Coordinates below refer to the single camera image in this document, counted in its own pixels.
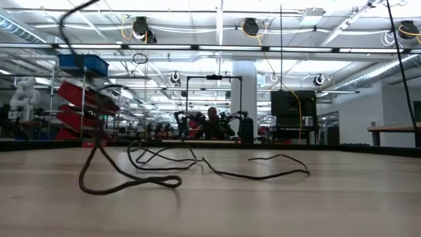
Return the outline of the thin vertical black rod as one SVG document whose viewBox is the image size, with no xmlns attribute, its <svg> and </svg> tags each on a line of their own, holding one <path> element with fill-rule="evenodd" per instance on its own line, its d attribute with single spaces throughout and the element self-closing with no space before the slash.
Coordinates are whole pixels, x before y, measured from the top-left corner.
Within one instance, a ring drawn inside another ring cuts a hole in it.
<svg viewBox="0 0 421 237">
<path fill-rule="evenodd" d="M 283 7 L 280 3 L 280 91 L 283 89 L 283 69 L 284 69 L 284 57 L 283 57 L 283 13 L 282 13 Z"/>
</svg>

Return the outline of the wooden bench table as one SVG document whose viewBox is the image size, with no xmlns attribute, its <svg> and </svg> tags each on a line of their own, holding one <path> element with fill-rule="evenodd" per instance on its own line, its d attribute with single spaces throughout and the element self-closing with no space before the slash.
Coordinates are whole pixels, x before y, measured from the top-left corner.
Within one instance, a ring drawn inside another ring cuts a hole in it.
<svg viewBox="0 0 421 237">
<path fill-rule="evenodd" d="M 380 146 L 380 134 L 384 133 L 412 133 L 414 134 L 415 147 L 421 147 L 421 122 L 416 123 L 417 127 L 413 125 L 394 124 L 387 126 L 372 126 L 368 127 L 367 131 L 372 134 L 372 142 L 374 146 Z"/>
</svg>

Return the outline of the blue storage bin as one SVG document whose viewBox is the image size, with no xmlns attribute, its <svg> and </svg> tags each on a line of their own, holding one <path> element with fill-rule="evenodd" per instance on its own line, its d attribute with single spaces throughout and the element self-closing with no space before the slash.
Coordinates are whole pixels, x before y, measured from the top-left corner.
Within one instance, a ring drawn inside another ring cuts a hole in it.
<svg viewBox="0 0 421 237">
<path fill-rule="evenodd" d="M 58 55 L 59 69 L 76 77 L 87 76 L 108 76 L 109 64 L 98 55 Z"/>
</svg>

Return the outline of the white building pillar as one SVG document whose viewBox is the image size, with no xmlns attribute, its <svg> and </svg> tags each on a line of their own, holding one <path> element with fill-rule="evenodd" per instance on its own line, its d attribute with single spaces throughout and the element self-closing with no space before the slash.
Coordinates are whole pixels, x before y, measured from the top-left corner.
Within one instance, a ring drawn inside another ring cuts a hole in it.
<svg viewBox="0 0 421 237">
<path fill-rule="evenodd" d="M 257 70 L 254 61 L 233 61 L 230 112 L 247 111 L 257 137 Z"/>
</svg>

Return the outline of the long ceiling light strip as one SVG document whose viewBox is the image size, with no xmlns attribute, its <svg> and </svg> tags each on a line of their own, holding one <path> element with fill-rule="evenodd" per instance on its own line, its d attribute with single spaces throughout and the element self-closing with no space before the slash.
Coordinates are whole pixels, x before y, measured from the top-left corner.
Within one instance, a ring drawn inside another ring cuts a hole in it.
<svg viewBox="0 0 421 237">
<path fill-rule="evenodd" d="M 75 49 L 75 50 L 162 50 L 162 51 L 244 51 L 278 52 L 280 47 L 246 45 L 161 45 L 161 44 L 74 44 L 63 43 L 0 43 L 0 48 L 14 49 Z M 396 54 L 392 48 L 340 48 L 340 47 L 283 47 L 287 53 L 344 53 L 344 54 Z"/>
</svg>

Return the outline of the red tilted shelf bin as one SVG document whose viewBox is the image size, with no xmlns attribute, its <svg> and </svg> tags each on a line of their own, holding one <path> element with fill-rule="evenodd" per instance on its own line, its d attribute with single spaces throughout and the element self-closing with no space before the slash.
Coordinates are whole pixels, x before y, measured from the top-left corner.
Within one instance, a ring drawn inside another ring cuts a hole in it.
<svg viewBox="0 0 421 237">
<path fill-rule="evenodd" d="M 77 108 L 81 109 L 83 105 L 86 111 L 97 111 L 99 103 L 101 103 L 101 111 L 104 115 L 115 115 L 120 110 L 111 97 L 93 89 L 83 89 L 70 82 L 64 81 L 57 93 Z"/>
<path fill-rule="evenodd" d="M 79 140 L 80 134 L 67 128 L 60 128 L 56 135 L 56 140 Z"/>
<path fill-rule="evenodd" d="M 69 105 L 60 105 L 56 117 L 75 132 L 80 132 L 81 129 L 94 130 L 104 125 L 104 122 L 101 119 L 97 120 L 93 113 L 84 111 L 82 116 L 79 108 Z"/>
</svg>

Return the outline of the metal shelf rack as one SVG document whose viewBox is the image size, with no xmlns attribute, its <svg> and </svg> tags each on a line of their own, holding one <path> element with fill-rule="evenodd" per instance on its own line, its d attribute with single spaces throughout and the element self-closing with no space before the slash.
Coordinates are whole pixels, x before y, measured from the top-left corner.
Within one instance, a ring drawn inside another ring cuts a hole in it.
<svg viewBox="0 0 421 237">
<path fill-rule="evenodd" d="M 80 79 L 80 82 L 82 83 L 81 85 L 79 85 L 79 87 L 82 87 L 83 89 L 93 89 L 93 88 L 91 88 L 91 87 L 89 87 L 88 86 L 88 81 L 89 80 L 91 80 L 91 79 L 94 79 L 95 78 L 95 76 L 87 76 L 86 74 L 85 75 L 83 75 L 82 77 L 76 77 L 76 78 L 78 78 L 78 79 Z M 68 102 L 67 100 L 65 100 L 65 102 L 64 103 L 62 103 L 62 104 L 60 104 L 60 105 L 69 105 L 69 106 L 73 106 L 73 107 L 75 107 L 72 103 L 70 103 L 70 102 Z M 79 110 L 82 112 L 82 116 L 84 115 L 84 106 L 82 105 L 82 108 L 80 109 L 79 108 Z M 108 118 L 109 117 L 113 117 L 113 116 L 115 116 L 115 115 L 104 115 L 103 114 L 103 112 L 101 111 L 101 103 L 99 103 L 98 104 L 98 110 L 97 111 L 89 111 L 90 113 L 93 113 L 94 114 L 94 116 L 96 117 L 96 119 L 97 120 L 99 120 L 99 119 L 101 119 L 103 122 L 104 122 L 104 125 L 102 125 L 102 127 L 104 127 L 105 126 L 105 123 L 108 121 Z M 59 107 L 58 107 L 58 110 L 57 111 L 55 111 L 53 114 L 55 115 L 55 118 L 57 119 L 57 117 L 56 117 L 56 114 L 57 113 L 59 113 Z M 58 121 L 60 122 L 60 124 L 59 124 L 59 129 L 60 128 L 67 128 L 67 129 L 71 129 L 71 128 L 69 128 L 69 127 L 67 127 L 64 123 L 62 123 L 59 119 L 58 119 Z M 82 139 L 82 138 L 85 138 L 85 137 L 91 137 L 92 136 L 92 134 L 93 134 L 93 131 L 94 130 L 83 130 L 83 129 L 81 129 L 80 130 L 80 132 L 78 132 L 79 134 L 80 134 L 80 139 Z"/>
</svg>

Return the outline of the person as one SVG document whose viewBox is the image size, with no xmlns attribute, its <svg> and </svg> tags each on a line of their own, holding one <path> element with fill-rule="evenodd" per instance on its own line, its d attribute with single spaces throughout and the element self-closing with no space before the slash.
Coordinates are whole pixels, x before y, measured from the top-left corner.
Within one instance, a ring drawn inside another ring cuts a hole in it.
<svg viewBox="0 0 421 237">
<path fill-rule="evenodd" d="M 235 135 L 235 132 L 228 124 L 220 124 L 220 119 L 214 107 L 210 107 L 207 114 L 209 119 L 199 126 L 198 131 L 194 135 L 195 139 L 199 139 L 204 135 L 206 140 L 223 140 Z"/>
</svg>

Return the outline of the black cylindrical stand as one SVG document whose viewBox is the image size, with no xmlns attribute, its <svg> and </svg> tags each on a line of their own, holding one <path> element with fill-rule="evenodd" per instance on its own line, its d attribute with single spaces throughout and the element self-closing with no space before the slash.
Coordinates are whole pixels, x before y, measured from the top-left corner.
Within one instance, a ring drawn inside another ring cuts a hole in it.
<svg viewBox="0 0 421 237">
<path fill-rule="evenodd" d="M 254 143 L 254 122 L 252 118 L 246 117 L 241 121 L 239 136 L 243 144 Z"/>
</svg>

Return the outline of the black screen on stand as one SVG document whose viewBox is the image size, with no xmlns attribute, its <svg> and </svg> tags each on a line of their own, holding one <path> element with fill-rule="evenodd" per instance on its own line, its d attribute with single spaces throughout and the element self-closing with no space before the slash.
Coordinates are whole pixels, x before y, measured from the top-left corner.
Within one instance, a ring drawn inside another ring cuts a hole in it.
<svg viewBox="0 0 421 237">
<path fill-rule="evenodd" d="M 298 144 L 311 143 L 318 131 L 316 93 L 314 91 L 286 90 L 270 92 L 271 115 L 275 122 L 270 126 L 273 142 L 291 140 Z"/>
</svg>

